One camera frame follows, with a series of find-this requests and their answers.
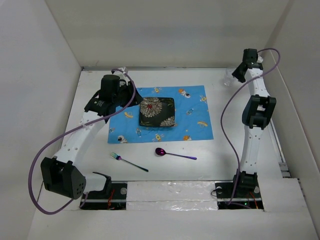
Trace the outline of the clear plastic cup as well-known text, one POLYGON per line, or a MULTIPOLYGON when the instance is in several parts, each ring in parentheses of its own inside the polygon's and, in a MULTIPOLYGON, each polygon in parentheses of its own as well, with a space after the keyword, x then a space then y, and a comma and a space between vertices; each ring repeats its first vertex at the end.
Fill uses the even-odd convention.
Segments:
POLYGON ((237 80, 234 76, 233 76, 233 72, 235 71, 235 68, 226 68, 225 69, 225 74, 224 77, 222 79, 222 82, 225 86, 229 87, 232 86, 233 83, 237 80))

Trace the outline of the black floral square plate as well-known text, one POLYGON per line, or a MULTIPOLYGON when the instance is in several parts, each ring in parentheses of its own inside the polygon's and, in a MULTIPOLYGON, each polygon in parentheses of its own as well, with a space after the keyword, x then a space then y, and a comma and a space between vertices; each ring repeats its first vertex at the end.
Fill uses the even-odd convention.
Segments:
POLYGON ((139 104, 141 127, 171 128, 175 125, 175 101, 172 97, 144 97, 139 104))

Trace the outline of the iridescent rainbow fork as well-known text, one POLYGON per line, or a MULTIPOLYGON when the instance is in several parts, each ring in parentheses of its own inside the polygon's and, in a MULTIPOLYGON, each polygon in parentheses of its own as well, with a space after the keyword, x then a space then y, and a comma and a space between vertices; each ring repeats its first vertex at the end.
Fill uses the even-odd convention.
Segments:
POLYGON ((127 164, 129 164, 129 165, 132 165, 132 166, 134 166, 134 167, 136 167, 136 168, 138 168, 138 169, 140 169, 140 170, 142 170, 142 171, 144 171, 144 172, 147 172, 147 173, 149 172, 148 169, 146 169, 146 168, 144 168, 144 167, 141 167, 141 166, 139 166, 139 165, 137 165, 137 164, 134 164, 134 163, 132 163, 132 162, 130 162, 130 161, 128 161, 128 160, 125 160, 125 159, 122 158, 120 155, 116 154, 115 152, 111 152, 111 153, 110 153, 110 156, 111 156, 112 158, 118 160, 118 161, 123 161, 123 162, 125 162, 125 163, 127 163, 127 164))

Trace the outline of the iridescent purple spoon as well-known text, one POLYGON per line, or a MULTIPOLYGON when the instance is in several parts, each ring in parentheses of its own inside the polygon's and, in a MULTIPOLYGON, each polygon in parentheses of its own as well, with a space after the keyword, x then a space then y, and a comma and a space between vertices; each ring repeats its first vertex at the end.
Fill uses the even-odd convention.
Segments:
POLYGON ((181 155, 181 154, 175 154, 175 153, 169 153, 169 152, 166 152, 163 148, 161 147, 157 147, 155 149, 155 153, 158 155, 158 156, 164 156, 164 155, 171 155, 171 156, 176 156, 176 157, 181 157, 181 158, 186 158, 186 159, 191 159, 191 160, 197 160, 196 157, 194 156, 186 156, 186 155, 181 155))

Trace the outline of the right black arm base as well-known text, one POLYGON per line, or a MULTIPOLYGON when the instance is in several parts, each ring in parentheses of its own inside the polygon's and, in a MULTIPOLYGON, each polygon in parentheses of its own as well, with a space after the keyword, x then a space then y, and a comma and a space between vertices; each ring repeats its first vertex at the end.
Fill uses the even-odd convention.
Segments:
POLYGON ((256 173, 243 171, 238 181, 235 176, 230 181, 216 181, 211 195, 216 197, 219 210, 264 209, 256 173))

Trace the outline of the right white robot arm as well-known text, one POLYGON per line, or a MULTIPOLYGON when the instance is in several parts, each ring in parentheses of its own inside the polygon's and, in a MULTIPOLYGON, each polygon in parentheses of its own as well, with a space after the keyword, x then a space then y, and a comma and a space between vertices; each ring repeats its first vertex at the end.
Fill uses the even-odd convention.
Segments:
POLYGON ((263 79, 263 66, 258 62, 256 49, 243 51, 242 62, 232 73, 241 83, 247 83, 250 98, 243 110, 244 145, 240 167, 233 177, 231 191, 236 198, 244 198, 258 186, 257 162, 259 145, 265 128, 269 125, 277 100, 271 97, 263 79))

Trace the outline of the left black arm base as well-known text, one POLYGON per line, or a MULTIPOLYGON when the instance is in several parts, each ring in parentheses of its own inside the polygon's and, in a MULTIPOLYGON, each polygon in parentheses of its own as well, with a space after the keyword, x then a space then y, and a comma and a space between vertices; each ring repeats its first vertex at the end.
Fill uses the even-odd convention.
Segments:
POLYGON ((125 210, 127 192, 126 181, 113 181, 106 174, 93 172, 87 178, 79 208, 81 210, 125 210))

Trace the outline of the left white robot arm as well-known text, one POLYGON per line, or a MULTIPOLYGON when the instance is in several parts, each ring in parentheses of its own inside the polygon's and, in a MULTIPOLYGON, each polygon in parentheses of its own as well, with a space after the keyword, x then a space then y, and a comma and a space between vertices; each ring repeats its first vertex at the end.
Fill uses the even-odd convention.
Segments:
POLYGON ((141 101, 126 73, 118 69, 104 75, 100 89, 84 107, 79 129, 70 134, 53 157, 41 161, 45 189, 73 200, 91 191, 107 198, 112 191, 108 176, 97 172, 84 175, 80 172, 81 162, 98 132, 115 116, 116 109, 136 106, 141 101))

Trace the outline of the silver foil tape strip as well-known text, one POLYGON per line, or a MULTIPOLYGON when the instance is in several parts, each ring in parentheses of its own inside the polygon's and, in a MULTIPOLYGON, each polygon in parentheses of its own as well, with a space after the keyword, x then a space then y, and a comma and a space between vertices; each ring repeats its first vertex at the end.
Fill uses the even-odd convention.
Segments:
POLYGON ((216 211, 213 181, 130 181, 128 211, 216 211))

